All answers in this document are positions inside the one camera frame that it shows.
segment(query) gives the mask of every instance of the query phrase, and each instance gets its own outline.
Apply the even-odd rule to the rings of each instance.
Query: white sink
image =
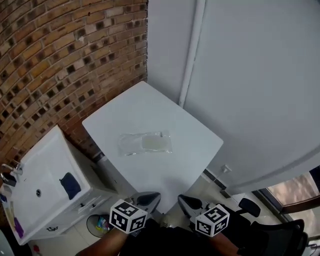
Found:
[[[8,218],[10,204],[13,202],[14,216],[24,230],[23,237],[20,238],[10,223],[19,244],[26,243],[57,215],[71,204],[77,205],[78,199],[93,190],[71,147],[73,146],[65,140],[62,131],[56,126],[22,158],[23,173],[14,174],[17,183],[15,187],[10,186],[12,195],[8,198],[8,208],[5,208]],[[71,173],[81,188],[72,200],[69,200],[60,182],[66,173]]]

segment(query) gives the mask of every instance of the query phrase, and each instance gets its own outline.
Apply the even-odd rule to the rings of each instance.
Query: drawer handle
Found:
[[[58,229],[58,227],[56,226],[56,227],[48,227],[46,230],[48,230],[48,231],[56,231]]]

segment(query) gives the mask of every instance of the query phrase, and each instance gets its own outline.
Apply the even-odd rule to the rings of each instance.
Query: white table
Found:
[[[123,177],[138,191],[161,193],[166,213],[207,167],[223,141],[197,119],[145,82],[139,82],[82,122]],[[168,130],[172,153],[121,156],[120,134]]]

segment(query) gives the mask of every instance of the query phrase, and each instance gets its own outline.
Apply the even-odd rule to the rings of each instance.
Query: black cloth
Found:
[[[69,200],[72,200],[76,194],[81,191],[78,181],[70,172],[67,172],[64,177],[60,179],[60,183],[68,194]]]
[[[219,256],[206,237],[180,227],[160,227],[153,219],[136,237],[130,235],[121,249],[120,256]]]

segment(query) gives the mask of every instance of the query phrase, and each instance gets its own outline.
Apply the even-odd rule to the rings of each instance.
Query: human arm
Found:
[[[224,234],[218,233],[209,238],[210,244],[221,254],[221,256],[238,256],[236,247]]]
[[[117,256],[127,237],[128,234],[114,228],[100,240],[80,251],[76,256]]]

